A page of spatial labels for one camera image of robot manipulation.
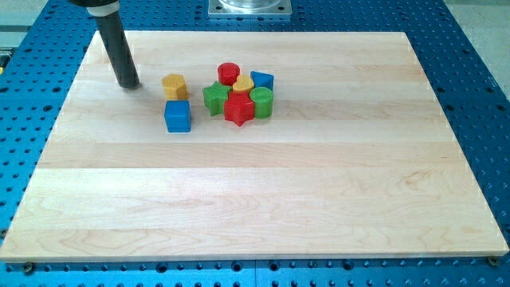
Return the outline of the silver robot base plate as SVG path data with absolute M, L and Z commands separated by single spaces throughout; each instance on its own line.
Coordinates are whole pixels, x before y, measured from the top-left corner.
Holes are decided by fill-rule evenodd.
M 209 0 L 208 14 L 213 16 L 290 16 L 291 0 Z

